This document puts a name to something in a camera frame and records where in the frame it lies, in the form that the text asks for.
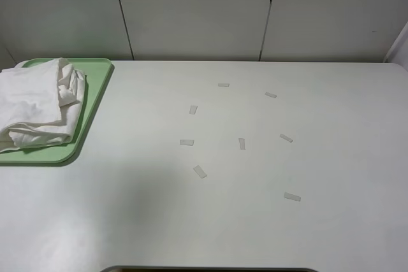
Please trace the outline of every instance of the white paper piece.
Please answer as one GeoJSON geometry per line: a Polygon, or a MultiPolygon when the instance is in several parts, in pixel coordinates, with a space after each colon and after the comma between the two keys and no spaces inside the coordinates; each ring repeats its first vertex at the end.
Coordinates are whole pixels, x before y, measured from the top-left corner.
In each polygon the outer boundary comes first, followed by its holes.
{"type": "Polygon", "coordinates": [[[194,140],[180,140],[182,146],[193,146],[194,140]]]}
{"type": "Polygon", "coordinates": [[[190,115],[195,115],[196,114],[197,107],[198,106],[196,106],[196,105],[190,106],[190,115]]]}
{"type": "Polygon", "coordinates": [[[240,142],[241,150],[245,150],[245,138],[239,138],[238,141],[240,142]]]}
{"type": "Polygon", "coordinates": [[[265,95],[272,97],[272,98],[276,98],[277,96],[275,94],[271,94],[270,92],[265,92],[265,95]]]}
{"type": "Polygon", "coordinates": [[[280,137],[283,138],[284,140],[287,140],[290,143],[293,141],[291,138],[289,138],[289,137],[287,137],[286,135],[283,135],[283,134],[281,134],[280,137]]]}
{"type": "Polygon", "coordinates": [[[194,171],[198,174],[198,176],[199,176],[200,178],[204,178],[204,177],[207,176],[207,174],[204,172],[204,170],[202,170],[202,168],[201,168],[200,166],[196,166],[196,167],[194,167],[193,169],[194,169],[194,171]]]}
{"type": "Polygon", "coordinates": [[[296,196],[294,194],[288,194],[287,192],[285,192],[284,197],[286,199],[289,199],[289,200],[294,200],[294,201],[299,201],[300,202],[300,196],[296,196]]]}

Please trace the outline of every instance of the light green plastic tray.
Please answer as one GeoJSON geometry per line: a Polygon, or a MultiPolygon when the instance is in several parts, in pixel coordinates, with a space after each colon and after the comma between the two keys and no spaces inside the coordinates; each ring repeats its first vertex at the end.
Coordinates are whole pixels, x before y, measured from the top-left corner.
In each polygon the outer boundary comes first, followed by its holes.
{"type": "MultiPolygon", "coordinates": [[[[32,67],[52,59],[33,59],[23,67],[32,67]]],[[[95,115],[98,104],[113,71],[108,59],[67,59],[76,69],[86,75],[85,97],[78,125],[71,143],[45,148],[23,149],[0,153],[0,166],[18,166],[19,164],[53,165],[66,161],[82,147],[87,130],[95,115]]]]}

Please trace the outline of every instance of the white cloth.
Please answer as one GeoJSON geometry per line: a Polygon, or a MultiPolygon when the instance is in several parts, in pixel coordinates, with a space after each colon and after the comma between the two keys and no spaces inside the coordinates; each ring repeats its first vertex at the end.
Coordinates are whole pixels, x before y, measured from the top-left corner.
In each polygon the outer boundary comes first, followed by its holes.
{"type": "Polygon", "coordinates": [[[72,140],[85,76],[66,59],[0,73],[0,152],[72,140]]]}

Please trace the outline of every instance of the white wall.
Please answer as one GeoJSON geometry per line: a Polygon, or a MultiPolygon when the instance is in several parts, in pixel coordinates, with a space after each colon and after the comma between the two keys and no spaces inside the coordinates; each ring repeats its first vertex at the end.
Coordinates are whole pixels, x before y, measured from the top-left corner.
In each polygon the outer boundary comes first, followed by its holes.
{"type": "Polygon", "coordinates": [[[262,61],[381,62],[408,0],[272,0],[262,61]]]}
{"type": "Polygon", "coordinates": [[[12,68],[14,66],[14,60],[11,58],[6,47],[0,43],[0,71],[4,68],[12,68]]]}
{"type": "Polygon", "coordinates": [[[408,23],[388,52],[388,62],[401,65],[408,70],[408,23]]]}
{"type": "Polygon", "coordinates": [[[0,33],[13,58],[132,59],[119,0],[0,0],[0,33]]]}
{"type": "Polygon", "coordinates": [[[269,0],[121,1],[136,60],[259,58],[269,0]]]}

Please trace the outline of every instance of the white table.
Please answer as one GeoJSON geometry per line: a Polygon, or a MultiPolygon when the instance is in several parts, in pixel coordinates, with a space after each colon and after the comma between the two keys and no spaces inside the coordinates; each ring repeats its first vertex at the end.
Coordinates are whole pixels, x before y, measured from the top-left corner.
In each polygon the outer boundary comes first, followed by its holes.
{"type": "Polygon", "coordinates": [[[77,160],[0,167],[1,271],[408,270],[403,68],[113,63],[77,160]]]}

